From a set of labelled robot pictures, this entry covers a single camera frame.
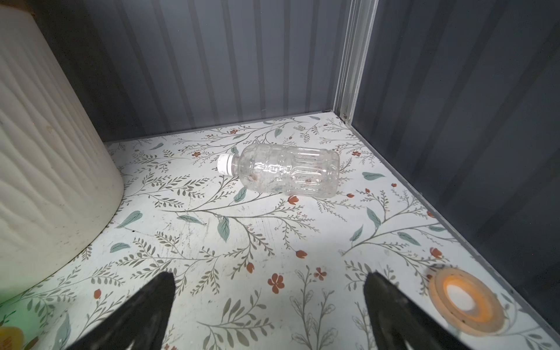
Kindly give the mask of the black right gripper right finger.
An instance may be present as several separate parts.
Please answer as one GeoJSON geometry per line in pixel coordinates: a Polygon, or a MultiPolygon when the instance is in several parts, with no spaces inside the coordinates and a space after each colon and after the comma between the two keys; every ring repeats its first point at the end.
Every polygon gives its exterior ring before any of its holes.
{"type": "Polygon", "coordinates": [[[378,349],[467,349],[380,273],[369,273],[365,303],[378,349]]]}

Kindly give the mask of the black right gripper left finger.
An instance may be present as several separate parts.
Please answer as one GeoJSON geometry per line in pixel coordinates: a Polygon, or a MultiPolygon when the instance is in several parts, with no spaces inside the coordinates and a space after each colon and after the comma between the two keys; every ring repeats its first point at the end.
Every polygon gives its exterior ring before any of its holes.
{"type": "Polygon", "coordinates": [[[161,349],[174,302],[174,275],[162,272],[70,349],[161,349]]]}

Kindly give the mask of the clear plastic bottle white cap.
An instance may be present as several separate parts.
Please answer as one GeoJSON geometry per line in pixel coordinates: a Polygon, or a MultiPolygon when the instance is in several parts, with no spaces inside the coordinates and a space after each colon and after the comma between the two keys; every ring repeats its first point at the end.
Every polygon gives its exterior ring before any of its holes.
{"type": "Polygon", "coordinates": [[[258,193],[282,193],[332,198],[338,192],[340,156],[337,152],[276,144],[252,144],[241,154],[221,154],[217,170],[239,178],[258,193]]]}

